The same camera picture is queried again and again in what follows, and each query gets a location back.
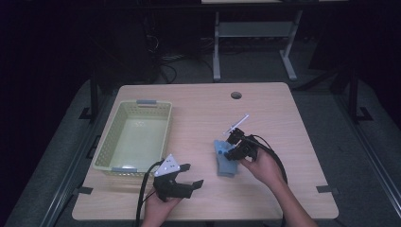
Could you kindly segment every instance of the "plastic basket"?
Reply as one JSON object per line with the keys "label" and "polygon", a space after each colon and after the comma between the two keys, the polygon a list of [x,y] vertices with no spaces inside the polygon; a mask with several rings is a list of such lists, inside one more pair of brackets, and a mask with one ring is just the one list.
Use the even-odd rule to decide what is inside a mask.
{"label": "plastic basket", "polygon": [[171,109],[166,101],[122,101],[103,132],[94,168],[108,175],[143,176],[165,156]]}

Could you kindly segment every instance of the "blue cloth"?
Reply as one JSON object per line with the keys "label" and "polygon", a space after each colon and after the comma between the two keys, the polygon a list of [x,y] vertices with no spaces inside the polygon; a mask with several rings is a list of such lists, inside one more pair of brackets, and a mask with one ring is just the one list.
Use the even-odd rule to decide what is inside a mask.
{"label": "blue cloth", "polygon": [[218,160],[218,176],[233,178],[237,173],[238,161],[229,161],[224,153],[230,149],[235,148],[235,145],[231,145],[225,141],[215,140],[215,151]]}

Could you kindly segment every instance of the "floor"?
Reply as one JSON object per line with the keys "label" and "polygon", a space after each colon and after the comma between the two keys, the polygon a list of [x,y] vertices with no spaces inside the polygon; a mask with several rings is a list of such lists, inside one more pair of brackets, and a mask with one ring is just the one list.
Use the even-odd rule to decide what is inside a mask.
{"label": "floor", "polygon": [[[243,45],[240,43],[242,51],[238,53],[223,52],[220,56],[221,82],[281,81],[295,88],[324,73],[308,69],[308,61],[316,44],[313,41],[297,41],[290,57],[299,79],[290,81],[278,53],[285,43],[286,40],[256,40],[254,44],[247,41]],[[168,80],[158,77],[154,83],[211,83],[211,62],[210,52],[202,54],[199,59],[182,57],[172,62],[166,61],[169,67],[163,67],[163,70]],[[363,143],[357,136],[355,124],[350,121],[342,106],[347,101],[347,92],[333,95],[329,90],[332,80],[324,80],[307,91],[292,92],[340,210],[340,215],[334,220],[317,221],[320,226],[333,227],[400,226],[401,219],[375,174]],[[91,162],[90,158],[86,158],[86,152],[94,151],[91,145],[102,132],[116,92],[114,90],[107,95],[99,92],[99,115],[95,122],[90,123],[90,120],[78,119],[82,110],[90,106],[89,81],[82,85],[6,226],[133,225],[133,221],[77,221],[71,217],[77,199],[74,189],[84,179]],[[397,163],[401,160],[401,133],[380,107],[373,90],[363,81],[359,83],[358,106],[366,107],[374,119],[361,122],[359,127],[363,129],[394,182],[400,183],[401,167]],[[27,204],[36,204],[36,209],[30,209]],[[219,221],[215,226],[278,226],[279,222]],[[206,225],[204,222],[166,222],[164,226]]]}

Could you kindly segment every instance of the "wooden table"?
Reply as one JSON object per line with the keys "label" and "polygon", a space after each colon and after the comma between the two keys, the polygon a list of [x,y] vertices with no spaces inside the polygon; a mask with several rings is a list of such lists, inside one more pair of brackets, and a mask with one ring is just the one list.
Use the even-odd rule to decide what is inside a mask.
{"label": "wooden table", "polygon": [[[231,98],[232,92],[242,94]],[[169,220],[280,219],[282,211],[268,188],[242,165],[234,178],[217,175],[213,141],[244,116],[240,128],[246,134],[265,138],[282,160],[288,184],[313,218],[335,218],[337,205],[332,194],[319,193],[327,185],[304,123],[285,83],[211,83],[136,85],[120,89],[105,130],[121,100],[156,99],[172,102],[173,121],[166,155],[179,164],[191,164],[180,173],[178,183],[204,180],[191,199],[183,200]],[[100,143],[105,139],[102,134]],[[90,167],[79,194],[73,217],[79,220],[134,219],[142,179],[107,176]],[[148,181],[151,188],[152,179]]]}

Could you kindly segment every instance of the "human hand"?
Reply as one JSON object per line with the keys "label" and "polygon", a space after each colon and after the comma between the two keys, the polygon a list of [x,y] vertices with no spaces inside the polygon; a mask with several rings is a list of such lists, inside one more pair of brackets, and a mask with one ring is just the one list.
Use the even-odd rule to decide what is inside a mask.
{"label": "human hand", "polygon": [[254,177],[272,189],[278,183],[285,183],[280,167],[274,159],[263,149],[257,150],[255,161],[241,159],[239,162],[248,168]]}
{"label": "human hand", "polygon": [[167,201],[161,201],[157,197],[154,187],[148,192],[148,198],[145,203],[145,217],[142,227],[159,227],[165,222],[170,212],[181,201],[181,198],[167,198]]}

